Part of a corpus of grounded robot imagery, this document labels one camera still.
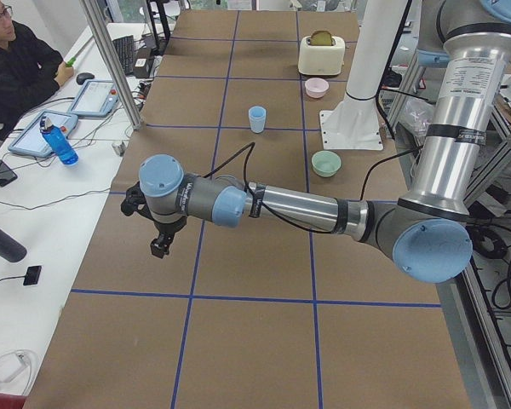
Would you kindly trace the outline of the small black square device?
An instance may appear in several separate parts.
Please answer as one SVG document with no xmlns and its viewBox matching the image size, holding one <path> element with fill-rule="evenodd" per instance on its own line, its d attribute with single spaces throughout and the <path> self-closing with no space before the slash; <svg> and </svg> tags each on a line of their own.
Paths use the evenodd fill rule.
<svg viewBox="0 0 511 409">
<path fill-rule="evenodd" d="M 23 286 L 36 285 L 39 281 L 41 270 L 42 267 L 40 265 L 28 267 L 24 276 Z"/>
</svg>

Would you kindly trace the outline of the blue water bottle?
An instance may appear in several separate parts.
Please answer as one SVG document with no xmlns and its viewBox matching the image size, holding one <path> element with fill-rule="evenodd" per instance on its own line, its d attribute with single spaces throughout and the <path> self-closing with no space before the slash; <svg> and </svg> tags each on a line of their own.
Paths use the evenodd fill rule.
<svg viewBox="0 0 511 409">
<path fill-rule="evenodd" d="M 64 165 L 75 165 L 78 162 L 78 155 L 63 135 L 61 130 L 55 126 L 50 117 L 43 115 L 39 123 L 40 133 L 43 139 L 49 144 L 53 153 Z"/>
</svg>

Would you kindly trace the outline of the teach pendant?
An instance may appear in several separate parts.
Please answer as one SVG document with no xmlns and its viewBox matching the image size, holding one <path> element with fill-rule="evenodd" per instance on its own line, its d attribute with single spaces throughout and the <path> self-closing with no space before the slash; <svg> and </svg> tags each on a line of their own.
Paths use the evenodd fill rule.
<svg viewBox="0 0 511 409">
<path fill-rule="evenodd" d="M 68 113 L 84 118 L 104 118 L 118 103 L 111 80 L 86 80 L 68 108 Z"/>
<path fill-rule="evenodd" d="M 49 119 L 55 130 L 51 131 L 51 144 L 43 136 L 41 123 L 44 119 Z M 41 111 L 10 143 L 9 151 L 21 155 L 35 158 L 47 158 L 55 149 L 61 145 L 69 146 L 67 137 L 73 132 L 78 124 L 78 116 L 66 112 L 57 112 L 51 110 Z"/>
</svg>

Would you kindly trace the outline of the black thermos bottle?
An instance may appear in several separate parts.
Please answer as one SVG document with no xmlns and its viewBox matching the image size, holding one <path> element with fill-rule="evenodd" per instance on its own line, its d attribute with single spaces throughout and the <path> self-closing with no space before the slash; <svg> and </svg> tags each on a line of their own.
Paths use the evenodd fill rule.
<svg viewBox="0 0 511 409">
<path fill-rule="evenodd" d="M 0 229 L 0 257 L 8 262 L 20 262 L 26 253 L 25 246 Z"/>
</svg>

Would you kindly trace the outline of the teach pendant near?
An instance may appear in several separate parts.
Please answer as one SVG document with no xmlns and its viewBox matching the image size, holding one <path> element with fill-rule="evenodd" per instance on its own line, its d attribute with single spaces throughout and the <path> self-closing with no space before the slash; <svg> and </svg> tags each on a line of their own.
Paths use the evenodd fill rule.
<svg viewBox="0 0 511 409">
<path fill-rule="evenodd" d="M 41 123 L 44 119 L 49 119 L 55 130 L 51 131 L 51 144 L 43 136 Z M 10 143 L 9 151 L 21 155 L 35 158 L 47 158 L 55 149 L 61 145 L 69 146 L 67 137 L 73 132 L 78 124 L 78 116 L 66 112 L 57 112 L 51 110 L 41 111 Z"/>
</svg>

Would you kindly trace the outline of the green bowl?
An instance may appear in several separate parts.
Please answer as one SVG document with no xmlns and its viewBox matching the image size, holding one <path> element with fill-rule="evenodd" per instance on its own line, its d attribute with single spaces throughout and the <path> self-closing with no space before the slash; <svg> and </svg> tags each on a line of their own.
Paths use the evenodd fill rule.
<svg viewBox="0 0 511 409">
<path fill-rule="evenodd" d="M 322 150 L 313 154 L 311 157 L 313 172 L 321 177 L 332 177 L 342 167 L 342 160 L 338 154 Z"/>
</svg>

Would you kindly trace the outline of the black computer mouse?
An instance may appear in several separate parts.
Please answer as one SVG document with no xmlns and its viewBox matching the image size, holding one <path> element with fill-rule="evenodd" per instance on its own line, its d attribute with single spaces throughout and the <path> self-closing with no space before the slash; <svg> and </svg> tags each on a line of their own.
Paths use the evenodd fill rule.
<svg viewBox="0 0 511 409">
<path fill-rule="evenodd" d="M 76 83 L 83 85 L 86 81 L 94 79 L 95 75 L 90 72 L 80 72 L 76 77 Z"/>
</svg>

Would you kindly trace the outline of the black smartphone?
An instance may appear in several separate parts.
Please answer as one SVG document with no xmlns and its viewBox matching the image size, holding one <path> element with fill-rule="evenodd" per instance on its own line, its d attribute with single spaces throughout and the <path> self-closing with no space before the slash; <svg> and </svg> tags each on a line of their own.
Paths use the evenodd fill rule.
<svg viewBox="0 0 511 409">
<path fill-rule="evenodd" d="M 15 181 L 18 176 L 15 172 L 0 159 L 0 187 L 5 187 L 9 183 Z"/>
</svg>

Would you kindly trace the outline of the black keyboard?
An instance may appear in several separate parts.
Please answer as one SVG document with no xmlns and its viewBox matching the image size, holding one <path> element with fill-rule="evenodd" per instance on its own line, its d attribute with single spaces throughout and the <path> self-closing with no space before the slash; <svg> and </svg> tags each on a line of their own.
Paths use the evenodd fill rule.
<svg viewBox="0 0 511 409">
<path fill-rule="evenodd" d="M 126 76 L 134 74 L 135 40 L 133 35 L 123 36 L 112 40 L 112 45 L 118 56 L 120 65 Z"/>
</svg>

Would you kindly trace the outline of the pink bowl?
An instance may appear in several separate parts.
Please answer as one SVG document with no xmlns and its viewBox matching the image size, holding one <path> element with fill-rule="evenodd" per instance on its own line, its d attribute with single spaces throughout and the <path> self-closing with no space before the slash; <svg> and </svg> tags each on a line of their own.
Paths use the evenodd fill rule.
<svg viewBox="0 0 511 409">
<path fill-rule="evenodd" d="M 329 83 L 323 78 L 309 78 L 304 85 L 306 95 L 314 99 L 324 97 L 329 90 Z"/>
</svg>

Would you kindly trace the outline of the seated person in black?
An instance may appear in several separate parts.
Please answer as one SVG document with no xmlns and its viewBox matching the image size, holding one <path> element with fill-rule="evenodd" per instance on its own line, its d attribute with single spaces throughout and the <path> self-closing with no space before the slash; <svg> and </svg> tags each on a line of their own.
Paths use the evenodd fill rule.
<svg viewBox="0 0 511 409">
<path fill-rule="evenodd" d="M 11 8 L 0 1 L 0 141 L 73 74 L 61 54 L 13 20 Z"/>
</svg>

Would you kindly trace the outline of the toast slice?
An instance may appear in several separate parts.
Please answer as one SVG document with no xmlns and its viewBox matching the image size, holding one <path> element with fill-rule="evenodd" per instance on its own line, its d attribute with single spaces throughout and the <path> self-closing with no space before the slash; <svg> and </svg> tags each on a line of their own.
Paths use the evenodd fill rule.
<svg viewBox="0 0 511 409">
<path fill-rule="evenodd" d="M 313 32 L 309 40 L 312 46 L 332 46 L 334 44 L 331 33 L 326 30 Z"/>
</svg>

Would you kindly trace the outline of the clear plastic bag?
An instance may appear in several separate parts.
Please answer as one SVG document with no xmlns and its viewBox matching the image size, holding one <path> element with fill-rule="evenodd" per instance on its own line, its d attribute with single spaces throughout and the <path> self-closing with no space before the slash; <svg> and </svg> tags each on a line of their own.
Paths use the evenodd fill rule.
<svg viewBox="0 0 511 409">
<path fill-rule="evenodd" d="M 404 104 L 399 122 L 411 132 L 418 145 L 425 141 L 428 127 L 433 122 L 434 110 L 434 105 L 422 99 L 408 98 Z"/>
</svg>

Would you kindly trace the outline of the white central pedestal column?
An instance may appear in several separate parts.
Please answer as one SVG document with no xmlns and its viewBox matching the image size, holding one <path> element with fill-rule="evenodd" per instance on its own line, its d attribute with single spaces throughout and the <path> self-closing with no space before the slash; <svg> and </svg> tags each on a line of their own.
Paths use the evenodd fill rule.
<svg viewBox="0 0 511 409">
<path fill-rule="evenodd" d="M 410 7 L 407 0 L 366 4 L 344 98 L 335 109 L 319 114 L 323 149 L 383 149 L 377 94 Z"/>
</svg>

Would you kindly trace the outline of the aluminium frame post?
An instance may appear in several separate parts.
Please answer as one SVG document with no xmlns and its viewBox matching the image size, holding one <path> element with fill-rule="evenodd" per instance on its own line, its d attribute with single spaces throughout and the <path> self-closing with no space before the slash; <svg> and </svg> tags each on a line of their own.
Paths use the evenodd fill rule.
<svg viewBox="0 0 511 409">
<path fill-rule="evenodd" d="M 135 104 L 131 89 L 120 65 L 119 58 L 112 45 L 106 22 L 102 17 L 99 4 L 95 0 L 80 0 L 81 8 L 95 39 L 96 46 L 105 62 L 106 68 L 115 83 L 119 99 L 127 114 L 133 130 L 138 130 L 142 125 L 140 112 Z"/>
</svg>

